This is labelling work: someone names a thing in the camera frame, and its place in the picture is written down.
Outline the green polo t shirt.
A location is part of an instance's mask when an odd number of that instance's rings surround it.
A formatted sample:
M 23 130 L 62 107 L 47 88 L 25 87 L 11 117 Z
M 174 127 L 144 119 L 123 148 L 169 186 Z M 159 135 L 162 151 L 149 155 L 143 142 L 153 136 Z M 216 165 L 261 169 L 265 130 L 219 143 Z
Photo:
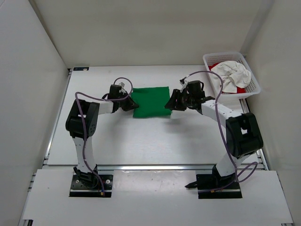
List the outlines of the green polo t shirt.
M 134 88 L 131 98 L 139 105 L 134 109 L 134 118 L 169 117 L 172 113 L 165 108 L 170 99 L 169 87 Z

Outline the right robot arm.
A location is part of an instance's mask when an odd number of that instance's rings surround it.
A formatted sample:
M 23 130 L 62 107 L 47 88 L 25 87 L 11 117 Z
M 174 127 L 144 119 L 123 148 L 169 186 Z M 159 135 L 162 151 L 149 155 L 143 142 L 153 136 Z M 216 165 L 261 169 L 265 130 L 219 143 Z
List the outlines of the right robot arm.
M 172 111 L 196 110 L 216 121 L 226 154 L 214 165 L 211 182 L 216 188 L 237 181 L 241 163 L 263 147 L 263 139 L 253 113 L 240 113 L 206 96 L 201 81 L 180 81 L 182 88 L 174 89 L 165 108 Z

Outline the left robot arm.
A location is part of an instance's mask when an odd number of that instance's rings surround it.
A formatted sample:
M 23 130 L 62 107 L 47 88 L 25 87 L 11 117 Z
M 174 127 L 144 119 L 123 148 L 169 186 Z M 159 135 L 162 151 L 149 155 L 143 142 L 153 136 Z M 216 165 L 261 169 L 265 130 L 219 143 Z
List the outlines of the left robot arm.
M 88 102 L 78 98 L 75 100 L 67 117 L 65 128 L 72 137 L 77 153 L 78 164 L 74 167 L 77 180 L 87 188 L 94 188 L 100 184 L 100 176 L 94 160 L 92 136 L 96 132 L 98 116 L 114 113 L 118 109 L 127 112 L 137 109 L 139 105 L 130 97 L 121 84 L 110 86 L 99 102 Z

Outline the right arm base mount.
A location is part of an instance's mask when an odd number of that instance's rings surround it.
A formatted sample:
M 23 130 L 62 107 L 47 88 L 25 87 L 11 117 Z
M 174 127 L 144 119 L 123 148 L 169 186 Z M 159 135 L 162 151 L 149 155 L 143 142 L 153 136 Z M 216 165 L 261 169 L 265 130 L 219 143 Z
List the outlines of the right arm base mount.
M 187 184 L 185 188 L 196 188 L 199 199 L 243 198 L 235 173 L 222 177 L 216 166 L 213 166 L 211 174 L 197 174 L 196 181 Z

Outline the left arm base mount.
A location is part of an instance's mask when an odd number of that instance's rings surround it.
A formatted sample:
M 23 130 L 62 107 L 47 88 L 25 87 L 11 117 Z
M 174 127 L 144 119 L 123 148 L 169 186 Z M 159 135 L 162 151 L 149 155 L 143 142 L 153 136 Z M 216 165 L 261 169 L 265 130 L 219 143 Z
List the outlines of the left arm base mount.
M 73 176 L 70 186 L 70 197 L 97 197 L 97 198 L 111 198 L 113 175 L 99 174 L 103 186 L 99 178 L 91 173 L 81 172 L 77 167 L 73 168 Z

